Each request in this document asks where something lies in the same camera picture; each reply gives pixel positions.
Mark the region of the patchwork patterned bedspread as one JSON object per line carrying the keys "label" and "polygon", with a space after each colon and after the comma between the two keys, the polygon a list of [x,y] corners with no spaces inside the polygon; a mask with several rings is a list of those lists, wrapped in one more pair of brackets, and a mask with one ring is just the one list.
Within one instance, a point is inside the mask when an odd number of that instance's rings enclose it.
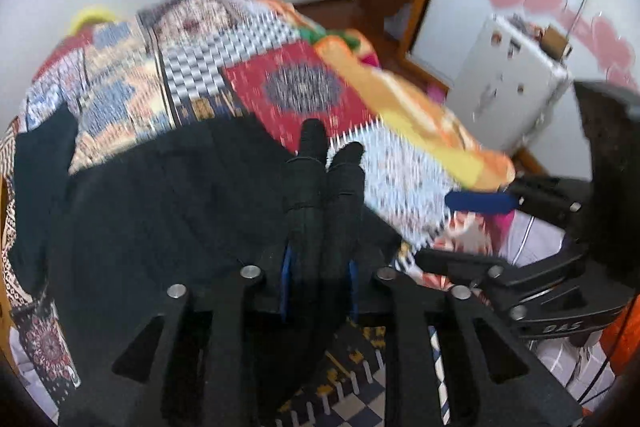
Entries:
{"label": "patchwork patterned bedspread", "polygon": [[85,27],[67,37],[32,80],[20,113],[1,141],[2,247],[14,244],[17,135],[37,128],[65,104],[78,130],[70,170],[102,164],[170,129],[214,117],[255,115],[285,146],[311,112],[314,85],[272,89],[293,64],[307,63],[342,88],[314,113],[333,141],[361,132],[371,145],[366,199],[405,242],[438,243],[462,220],[444,206],[458,183],[429,153],[412,145],[364,105],[358,93],[312,47],[327,35],[352,50],[360,40],[321,26],[305,29],[258,0],[166,0],[133,20]]}

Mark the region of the folded dark teal garment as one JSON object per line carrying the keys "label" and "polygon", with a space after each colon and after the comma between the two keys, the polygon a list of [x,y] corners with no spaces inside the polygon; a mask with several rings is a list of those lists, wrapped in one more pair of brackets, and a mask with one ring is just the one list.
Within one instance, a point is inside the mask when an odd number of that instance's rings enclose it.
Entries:
{"label": "folded dark teal garment", "polygon": [[37,128],[17,135],[14,155],[15,231],[9,259],[27,294],[47,276],[47,243],[64,196],[78,124],[65,104]]}

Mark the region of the orange yellow blanket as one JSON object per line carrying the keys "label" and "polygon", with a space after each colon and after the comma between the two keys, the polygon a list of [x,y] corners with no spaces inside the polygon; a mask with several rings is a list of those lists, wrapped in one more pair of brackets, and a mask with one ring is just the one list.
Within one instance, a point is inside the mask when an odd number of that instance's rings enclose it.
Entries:
{"label": "orange yellow blanket", "polygon": [[503,153],[481,146],[450,109],[430,98],[426,88],[402,77],[395,60],[398,43],[384,35],[382,23],[352,0],[294,5],[258,0],[301,28],[345,31],[360,40],[352,50],[344,39],[327,35],[312,47],[343,77],[364,105],[387,127],[433,156],[458,183],[494,191],[514,181],[515,167]]}

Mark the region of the white metal box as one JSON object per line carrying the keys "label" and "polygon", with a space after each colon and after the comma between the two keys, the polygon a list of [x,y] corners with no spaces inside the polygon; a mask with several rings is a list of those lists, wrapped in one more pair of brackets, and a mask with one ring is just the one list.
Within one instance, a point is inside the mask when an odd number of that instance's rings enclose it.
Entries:
{"label": "white metal box", "polygon": [[488,17],[445,105],[480,144],[512,154],[546,127],[572,75],[500,15]]}

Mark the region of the dark pants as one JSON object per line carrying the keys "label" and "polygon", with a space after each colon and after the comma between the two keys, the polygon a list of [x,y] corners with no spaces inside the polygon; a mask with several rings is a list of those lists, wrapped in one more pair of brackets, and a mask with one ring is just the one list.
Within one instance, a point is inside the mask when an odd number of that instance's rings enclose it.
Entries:
{"label": "dark pants", "polygon": [[363,205],[362,148],[326,160],[320,121],[298,155],[258,119],[215,118],[168,132],[70,178],[53,225],[49,287],[63,320],[110,297],[146,299],[256,265],[291,248],[284,348],[269,374],[288,383],[278,408],[316,376],[350,311],[349,262],[386,261],[400,238]]}

